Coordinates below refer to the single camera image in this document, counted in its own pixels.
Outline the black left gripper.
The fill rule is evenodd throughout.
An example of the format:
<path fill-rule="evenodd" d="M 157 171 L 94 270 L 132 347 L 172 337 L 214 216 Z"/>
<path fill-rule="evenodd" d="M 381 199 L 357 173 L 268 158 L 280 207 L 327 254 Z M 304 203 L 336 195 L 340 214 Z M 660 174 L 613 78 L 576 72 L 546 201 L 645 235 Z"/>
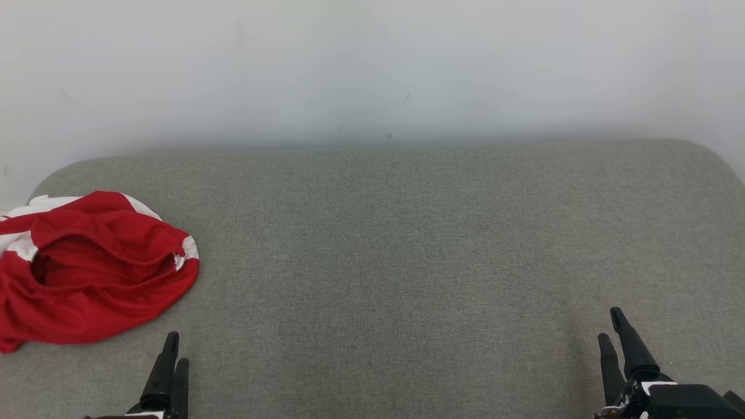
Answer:
<path fill-rule="evenodd" d="M 189 359 L 178 361 L 179 334 L 170 332 L 157 356 L 139 406 L 123 414 L 84 416 L 85 419 L 178 418 L 189 416 Z"/>

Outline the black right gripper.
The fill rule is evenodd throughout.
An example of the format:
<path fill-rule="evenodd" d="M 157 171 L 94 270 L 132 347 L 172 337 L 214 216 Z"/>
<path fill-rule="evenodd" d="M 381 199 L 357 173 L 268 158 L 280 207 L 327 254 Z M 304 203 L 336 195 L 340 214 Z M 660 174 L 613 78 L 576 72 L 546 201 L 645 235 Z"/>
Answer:
<path fill-rule="evenodd" d="M 631 326 L 620 307 L 610 308 L 614 331 L 623 351 L 623 376 L 618 355 L 610 337 L 598 335 L 599 366 L 603 378 L 605 405 L 594 418 L 646 418 L 650 405 L 650 387 L 676 385 L 661 369 L 642 338 Z"/>

